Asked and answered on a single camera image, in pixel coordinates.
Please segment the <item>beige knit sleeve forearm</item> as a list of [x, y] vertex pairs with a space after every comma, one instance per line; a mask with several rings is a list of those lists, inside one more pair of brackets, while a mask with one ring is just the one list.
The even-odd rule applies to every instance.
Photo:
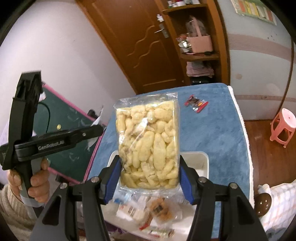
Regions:
[[18, 240], [29, 240], [36, 220], [28, 216], [26, 206], [19, 201], [9, 185], [1, 190], [1, 214]]

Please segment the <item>person's left hand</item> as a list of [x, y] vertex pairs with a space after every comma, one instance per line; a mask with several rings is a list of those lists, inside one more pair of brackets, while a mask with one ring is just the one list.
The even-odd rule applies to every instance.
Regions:
[[[28, 194], [33, 197], [39, 203], [46, 203], [49, 199], [50, 184], [48, 181], [48, 161], [43, 158], [41, 161], [41, 169], [38, 173], [31, 177], [31, 187], [28, 189]], [[15, 170], [8, 170], [7, 178], [9, 187], [12, 190], [14, 196], [21, 201], [20, 188], [21, 188], [21, 177]]]

